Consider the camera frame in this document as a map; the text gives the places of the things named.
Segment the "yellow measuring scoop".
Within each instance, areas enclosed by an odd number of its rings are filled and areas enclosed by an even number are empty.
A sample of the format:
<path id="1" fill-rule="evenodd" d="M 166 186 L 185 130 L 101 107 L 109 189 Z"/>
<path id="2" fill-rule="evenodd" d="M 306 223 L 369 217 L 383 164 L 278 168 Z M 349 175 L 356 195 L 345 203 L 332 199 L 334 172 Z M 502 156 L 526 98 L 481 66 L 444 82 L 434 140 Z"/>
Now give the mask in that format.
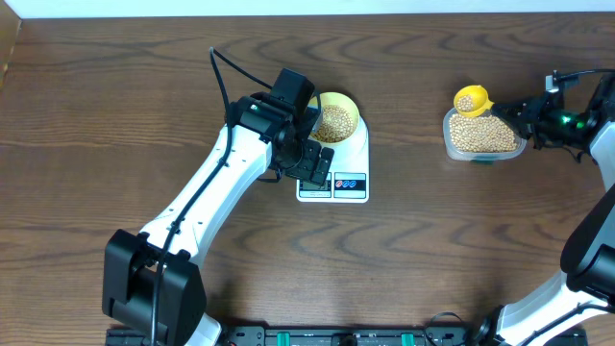
<path id="1" fill-rule="evenodd" d="M 487 90 L 480 85 L 463 87 L 454 97 L 456 111 L 469 118 L 483 115 L 490 111 L 493 105 Z"/>

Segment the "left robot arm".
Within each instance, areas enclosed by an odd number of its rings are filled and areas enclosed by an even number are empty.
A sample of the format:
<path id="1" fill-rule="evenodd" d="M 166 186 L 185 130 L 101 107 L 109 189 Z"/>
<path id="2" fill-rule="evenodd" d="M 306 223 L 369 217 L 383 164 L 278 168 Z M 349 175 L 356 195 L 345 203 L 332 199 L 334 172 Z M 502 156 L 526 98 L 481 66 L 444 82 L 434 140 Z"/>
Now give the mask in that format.
<path id="1" fill-rule="evenodd" d="M 213 149 L 180 194 L 138 234 L 118 230 L 105 248 L 102 312 L 153 345 L 213 345 L 200 268 L 234 206 L 267 170 L 323 185 L 334 151 L 309 134 L 315 86 L 283 69 L 265 92 L 226 107 Z"/>

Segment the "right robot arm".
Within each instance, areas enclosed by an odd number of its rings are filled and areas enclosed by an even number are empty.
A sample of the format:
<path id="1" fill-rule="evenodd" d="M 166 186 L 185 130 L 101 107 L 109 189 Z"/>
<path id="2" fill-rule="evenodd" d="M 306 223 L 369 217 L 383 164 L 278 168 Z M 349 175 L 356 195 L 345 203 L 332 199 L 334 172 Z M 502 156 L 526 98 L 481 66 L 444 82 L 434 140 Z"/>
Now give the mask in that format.
<path id="1" fill-rule="evenodd" d="M 564 108 L 564 92 L 580 72 L 555 71 L 543 94 L 491 108 L 535 149 L 565 149 L 575 160 L 588 155 L 600 169 L 605 194 L 566 241 L 559 271 L 522 300 L 495 309 L 476 331 L 476 345 L 545 345 L 614 311 L 614 72 L 597 73 L 601 78 L 582 112 Z"/>

